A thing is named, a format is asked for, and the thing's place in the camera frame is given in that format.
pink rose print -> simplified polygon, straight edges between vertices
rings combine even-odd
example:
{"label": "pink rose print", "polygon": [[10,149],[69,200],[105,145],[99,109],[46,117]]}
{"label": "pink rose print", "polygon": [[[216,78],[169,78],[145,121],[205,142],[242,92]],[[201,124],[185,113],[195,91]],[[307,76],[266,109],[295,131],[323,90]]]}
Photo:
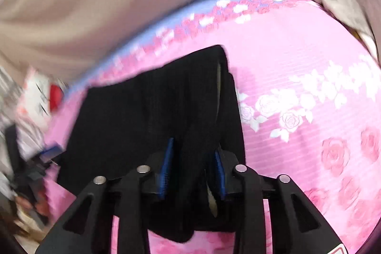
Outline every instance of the pink rose print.
{"label": "pink rose print", "polygon": [[359,199],[348,220],[348,226],[362,227],[363,225],[368,225],[372,214],[371,207],[370,201]]}
{"label": "pink rose print", "polygon": [[187,38],[185,30],[182,27],[176,26],[174,29],[175,41],[183,41]]}
{"label": "pink rose print", "polygon": [[321,152],[321,162],[325,169],[338,177],[347,166],[350,152],[347,141],[341,138],[329,138],[323,141],[323,151]]}
{"label": "pink rose print", "polygon": [[222,248],[230,248],[234,245],[233,233],[209,232],[206,235],[206,239],[209,243],[220,243]]}
{"label": "pink rose print", "polygon": [[269,12],[269,11],[270,11],[270,10],[269,10],[269,8],[267,8],[267,7],[261,7],[261,8],[258,9],[258,13],[259,13],[259,14],[267,13],[267,12]]}
{"label": "pink rose print", "polygon": [[199,20],[205,18],[205,16],[206,16],[205,14],[196,13],[196,14],[194,15],[194,19],[193,19],[193,20],[194,20],[195,22],[198,23]]}
{"label": "pink rose print", "polygon": [[238,3],[240,5],[248,5],[250,3],[250,0],[240,0]]}
{"label": "pink rose print", "polygon": [[361,151],[373,163],[380,153],[380,131],[376,127],[367,127],[361,132]]}
{"label": "pink rose print", "polygon": [[220,23],[220,22],[224,22],[226,20],[226,17],[222,14],[216,14],[214,16],[214,20],[213,22],[216,22],[216,23]]}
{"label": "pink rose print", "polygon": [[374,230],[374,228],[375,228],[375,224],[374,225],[366,225],[365,224],[365,225],[361,226],[361,230],[356,235],[356,239],[354,240],[355,249],[359,249],[361,246],[363,246],[363,244],[369,238],[369,236],[372,233],[372,231]]}
{"label": "pink rose print", "polygon": [[381,217],[381,190],[378,191],[373,200],[373,218],[379,219]]}
{"label": "pink rose print", "polygon": [[212,8],[212,14],[215,15],[215,14],[218,14],[219,11],[222,10],[222,7],[220,6],[213,6]]}
{"label": "pink rose print", "polygon": [[238,5],[237,1],[231,1],[230,3],[227,4],[228,8],[234,8],[236,5]]}
{"label": "pink rose print", "polygon": [[261,0],[261,3],[265,5],[271,4],[273,2],[274,2],[273,0]]}
{"label": "pink rose print", "polygon": [[296,3],[292,1],[285,1],[282,3],[282,5],[285,7],[296,7]]}
{"label": "pink rose print", "polygon": [[252,10],[253,12],[260,6],[258,2],[251,2],[248,5],[248,10]]}
{"label": "pink rose print", "polygon": [[361,188],[353,177],[345,177],[341,182],[341,189],[339,191],[339,205],[345,210],[348,209],[356,201],[361,192]]}
{"label": "pink rose print", "polygon": [[204,28],[202,28],[202,32],[204,34],[207,34],[216,29],[218,29],[218,23],[209,24],[209,25],[206,25]]}
{"label": "pink rose print", "polygon": [[193,252],[187,252],[186,254],[208,254],[208,252],[205,251],[205,250],[197,249],[197,250],[195,250]]}
{"label": "pink rose print", "polygon": [[269,4],[270,9],[279,9],[281,6],[279,4]]}
{"label": "pink rose print", "polygon": [[157,47],[158,45],[161,45],[161,37],[159,36],[155,36],[152,40],[152,42],[154,43],[154,46]]}
{"label": "pink rose print", "polygon": [[180,249],[174,245],[174,242],[169,240],[163,240],[160,242],[156,249],[156,253],[153,254],[179,254]]}
{"label": "pink rose print", "polygon": [[239,13],[235,13],[234,11],[228,12],[227,10],[225,10],[222,15],[224,16],[225,21],[234,20],[240,16]]}
{"label": "pink rose print", "polygon": [[193,39],[201,32],[198,28],[192,28],[189,30],[190,37]]}
{"label": "pink rose print", "polygon": [[188,25],[189,30],[196,30],[199,27],[199,23],[194,20]]}
{"label": "pink rose print", "polygon": [[264,214],[264,220],[266,225],[266,247],[268,248],[272,245],[271,219],[269,211]]}
{"label": "pink rose print", "polygon": [[304,194],[311,200],[314,206],[320,211],[321,214],[325,214],[329,209],[328,192],[323,189],[310,189],[304,192]]}
{"label": "pink rose print", "polygon": [[193,20],[191,20],[191,19],[184,19],[181,22],[181,26],[183,26],[183,27],[189,26],[191,24],[193,24]]}
{"label": "pink rose print", "polygon": [[347,248],[347,250],[350,250],[353,246],[353,240],[348,237],[347,235],[339,236],[340,240],[344,244],[344,246]]}

folded cloth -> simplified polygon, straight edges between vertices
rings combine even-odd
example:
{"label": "folded cloth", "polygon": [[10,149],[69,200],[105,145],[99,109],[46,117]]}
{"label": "folded cloth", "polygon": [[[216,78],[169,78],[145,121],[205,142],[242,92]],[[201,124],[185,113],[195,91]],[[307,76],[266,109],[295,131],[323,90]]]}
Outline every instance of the folded cloth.
{"label": "folded cloth", "polygon": [[178,186],[165,223],[151,230],[177,242],[191,238],[178,211],[197,200],[209,216],[205,169],[221,146],[245,162],[236,91],[224,50],[203,49],[125,82],[92,88],[59,162],[57,182],[77,195],[94,177],[121,177],[175,141]]}

white rose print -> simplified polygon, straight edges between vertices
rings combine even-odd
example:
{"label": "white rose print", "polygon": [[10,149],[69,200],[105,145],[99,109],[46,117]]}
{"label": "white rose print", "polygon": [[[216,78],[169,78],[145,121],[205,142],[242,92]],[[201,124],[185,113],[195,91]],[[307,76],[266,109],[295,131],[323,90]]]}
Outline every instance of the white rose print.
{"label": "white rose print", "polygon": [[317,100],[321,104],[333,101],[335,108],[340,109],[347,103],[344,92],[352,90],[359,94],[362,86],[365,86],[367,97],[375,100],[381,88],[381,70],[370,55],[361,55],[360,59],[361,62],[348,68],[348,74],[342,66],[329,61],[329,66],[323,71],[323,75],[314,69],[311,74],[289,77],[290,81],[302,85],[307,93],[298,97],[294,89],[272,89],[271,94],[264,94],[258,98],[255,110],[261,115],[256,118],[254,117],[256,111],[253,108],[243,106],[242,122],[250,124],[250,127],[257,132],[260,123],[278,114],[279,128],[271,131],[270,138],[280,137],[281,140],[288,142],[290,134],[303,124],[304,119],[312,123],[314,119],[312,110],[316,107]]}
{"label": "white rose print", "polygon": [[237,24],[243,24],[243,23],[248,22],[250,20],[251,20],[250,14],[243,14],[243,15],[239,16],[238,18],[236,18],[236,23]]}
{"label": "white rose print", "polygon": [[281,114],[279,125],[288,132],[294,132],[303,123],[303,118],[295,110],[289,110]]}
{"label": "white rose print", "polygon": [[230,3],[230,0],[219,0],[216,5],[225,8]]}
{"label": "white rose print", "polygon": [[241,5],[241,4],[238,4],[238,5],[235,5],[234,8],[233,8],[233,12],[235,13],[240,13],[242,11],[245,11],[249,8],[249,6],[247,5]]}
{"label": "white rose print", "polygon": [[245,103],[240,103],[241,121],[250,124],[250,120],[254,116],[254,109]]}
{"label": "white rose print", "polygon": [[206,26],[206,25],[212,24],[213,20],[214,20],[214,17],[205,17],[205,18],[199,20],[199,24],[201,26]]}
{"label": "white rose print", "polygon": [[281,112],[287,111],[299,104],[299,98],[294,89],[272,89],[271,92],[278,96],[279,109]]}
{"label": "white rose print", "polygon": [[274,95],[262,95],[255,104],[255,109],[266,118],[279,112],[279,107],[279,100]]}

pink floral fabric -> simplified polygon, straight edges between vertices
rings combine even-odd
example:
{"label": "pink floral fabric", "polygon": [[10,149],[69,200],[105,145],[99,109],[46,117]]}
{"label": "pink floral fabric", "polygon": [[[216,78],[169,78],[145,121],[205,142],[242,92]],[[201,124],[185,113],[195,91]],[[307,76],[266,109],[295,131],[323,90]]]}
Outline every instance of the pink floral fabric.
{"label": "pink floral fabric", "polygon": [[[311,0],[219,0],[209,14],[184,17],[115,57],[89,84],[123,81],[214,44],[225,47],[236,83],[246,163],[262,175],[290,175],[356,253],[381,216],[381,71]],[[63,104],[46,143],[65,147],[85,94]],[[150,233],[149,241],[153,254],[230,254],[234,234],[196,232],[176,244]]]}

blue object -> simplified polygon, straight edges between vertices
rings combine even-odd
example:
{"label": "blue object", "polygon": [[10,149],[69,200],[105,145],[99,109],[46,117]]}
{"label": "blue object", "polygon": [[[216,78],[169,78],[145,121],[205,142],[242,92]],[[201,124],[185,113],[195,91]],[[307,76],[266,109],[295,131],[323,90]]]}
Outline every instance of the blue object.
{"label": "blue object", "polygon": [[56,144],[47,149],[43,149],[40,152],[39,156],[43,163],[47,163],[48,161],[52,160],[54,157],[60,155],[62,152],[63,152],[63,149],[58,144]]}
{"label": "blue object", "polygon": [[173,138],[170,138],[168,141],[168,146],[165,150],[163,166],[158,178],[159,193],[158,196],[160,199],[165,198],[165,194],[168,190],[168,180],[173,158]]}
{"label": "blue object", "polygon": [[220,178],[220,182],[219,182],[219,185],[220,185],[220,188],[219,188],[219,190],[220,190],[220,197],[221,197],[222,200],[224,200],[225,199],[225,195],[226,195],[225,171],[224,171],[224,168],[222,166],[220,154],[218,153],[218,151],[215,151],[215,159],[216,159],[218,177]]}

